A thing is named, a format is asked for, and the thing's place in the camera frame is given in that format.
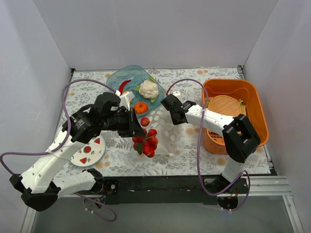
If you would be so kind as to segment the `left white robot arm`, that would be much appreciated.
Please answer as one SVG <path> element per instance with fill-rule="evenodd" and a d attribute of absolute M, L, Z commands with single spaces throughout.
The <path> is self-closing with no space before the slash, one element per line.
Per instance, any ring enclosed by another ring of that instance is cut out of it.
<path fill-rule="evenodd" d="M 94 168 L 78 175 L 58 178 L 56 174 L 101 131 L 117 131 L 120 137 L 145 136 L 134 109 L 121 106 L 116 94 L 104 92 L 94 104 L 82 107 L 63 125 L 55 141 L 28 170 L 9 179 L 23 202 L 36 211 L 50 208 L 58 198 L 79 192 L 99 194 L 104 177 Z"/>

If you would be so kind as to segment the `fake cauliflower with leaves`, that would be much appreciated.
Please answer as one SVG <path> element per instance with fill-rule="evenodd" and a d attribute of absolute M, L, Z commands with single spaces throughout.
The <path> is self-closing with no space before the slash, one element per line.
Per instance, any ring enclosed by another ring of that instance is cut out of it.
<path fill-rule="evenodd" d="M 158 85 L 152 76 L 134 88 L 145 99 L 149 99 L 152 103 L 155 102 L 159 95 Z"/>

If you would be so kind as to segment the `red fake chili pepper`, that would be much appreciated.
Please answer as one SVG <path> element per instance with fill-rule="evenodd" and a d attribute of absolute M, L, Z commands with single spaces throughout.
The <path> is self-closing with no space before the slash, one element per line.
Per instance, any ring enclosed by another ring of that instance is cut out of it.
<path fill-rule="evenodd" d="M 128 84 L 129 82 L 131 82 L 130 79 L 129 79 L 129 80 L 125 80 L 125 81 L 123 81 L 123 82 L 120 84 L 120 86 L 119 86 L 119 91 L 120 91 L 121 93 L 123 93 L 123 89 L 124 89 L 125 85 Z"/>

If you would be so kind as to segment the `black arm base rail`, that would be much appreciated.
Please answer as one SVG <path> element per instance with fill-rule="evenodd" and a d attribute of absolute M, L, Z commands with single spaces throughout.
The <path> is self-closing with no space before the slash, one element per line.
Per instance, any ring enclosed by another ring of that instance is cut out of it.
<path fill-rule="evenodd" d="M 104 195 L 105 203 L 117 204 L 163 204 L 163 203 L 202 203 L 220 205 L 225 209 L 238 206 L 238 196 L 248 191 L 247 179 L 242 177 L 218 197 L 215 194 L 227 186 L 219 175 L 202 177 L 204 186 L 197 176 L 133 176 L 106 177 L 100 191 L 82 191 L 84 195 Z"/>

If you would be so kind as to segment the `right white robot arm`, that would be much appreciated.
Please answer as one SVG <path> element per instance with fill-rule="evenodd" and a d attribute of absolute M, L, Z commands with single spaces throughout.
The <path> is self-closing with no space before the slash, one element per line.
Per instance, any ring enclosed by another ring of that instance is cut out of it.
<path fill-rule="evenodd" d="M 244 163 L 260 145 L 261 140 L 247 116 L 226 116 L 201 107 L 193 101 L 182 103 L 175 95 L 170 94 L 161 101 L 169 111 L 173 125 L 194 124 L 220 135 L 225 143 L 229 159 L 221 173 L 220 188 L 233 192 L 242 174 Z"/>

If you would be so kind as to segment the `small orange fake pumpkin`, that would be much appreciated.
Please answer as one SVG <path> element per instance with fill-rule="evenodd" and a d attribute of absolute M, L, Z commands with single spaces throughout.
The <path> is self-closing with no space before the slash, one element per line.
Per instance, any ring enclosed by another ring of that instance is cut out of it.
<path fill-rule="evenodd" d="M 136 114 L 144 114 L 149 110 L 149 107 L 145 102 L 140 101 L 134 105 L 134 110 Z"/>

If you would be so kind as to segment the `clear polka dot zip bag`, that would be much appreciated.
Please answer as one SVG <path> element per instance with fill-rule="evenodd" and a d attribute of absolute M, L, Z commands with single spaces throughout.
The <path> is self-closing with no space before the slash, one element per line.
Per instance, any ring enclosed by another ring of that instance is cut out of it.
<path fill-rule="evenodd" d="M 173 124 L 170 112 L 160 106 L 149 112 L 145 117 L 150 121 L 147 129 L 155 129 L 157 131 L 158 145 L 155 154 L 174 156 L 178 140 L 181 138 L 181 128 Z"/>

